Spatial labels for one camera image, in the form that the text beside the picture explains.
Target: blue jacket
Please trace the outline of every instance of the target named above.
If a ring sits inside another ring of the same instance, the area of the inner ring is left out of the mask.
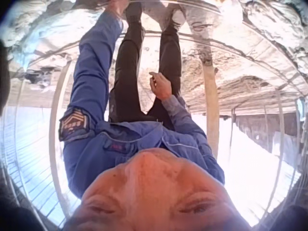
[[[140,150],[164,147],[195,162],[224,184],[224,172],[212,155],[206,135],[172,96],[163,102],[175,131],[159,122],[104,121],[109,89],[108,74],[122,21],[104,12],[80,42],[71,101],[59,130],[69,188],[82,197],[95,178],[129,160]]]

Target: man's eye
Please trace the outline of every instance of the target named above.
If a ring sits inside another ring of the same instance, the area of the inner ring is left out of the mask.
[[[211,207],[211,204],[199,204],[186,209],[181,210],[181,213],[203,213]]]
[[[106,213],[106,214],[114,213],[113,210],[104,209],[104,208],[98,207],[98,206],[91,206],[91,210],[96,212],[96,213]]]

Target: hand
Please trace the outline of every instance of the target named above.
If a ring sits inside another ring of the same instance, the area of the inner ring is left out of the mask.
[[[150,75],[153,76],[150,78],[152,92],[162,101],[169,99],[172,95],[171,82],[162,73],[150,72]]]
[[[114,13],[118,17],[122,17],[124,10],[128,7],[128,5],[129,0],[109,0],[106,10]]]

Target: black pants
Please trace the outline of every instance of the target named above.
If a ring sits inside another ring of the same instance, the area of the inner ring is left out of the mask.
[[[131,24],[119,48],[115,67],[115,85],[110,92],[110,122],[159,121],[174,130],[161,101],[156,98],[148,114],[141,111],[137,87],[137,70],[144,30],[140,23]],[[172,94],[180,93],[181,50],[176,29],[169,26],[161,36],[159,72],[172,85]]]

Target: wooden post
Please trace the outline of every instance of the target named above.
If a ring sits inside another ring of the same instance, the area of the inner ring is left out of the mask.
[[[206,135],[217,159],[219,145],[219,102],[214,67],[203,64],[206,97]]]

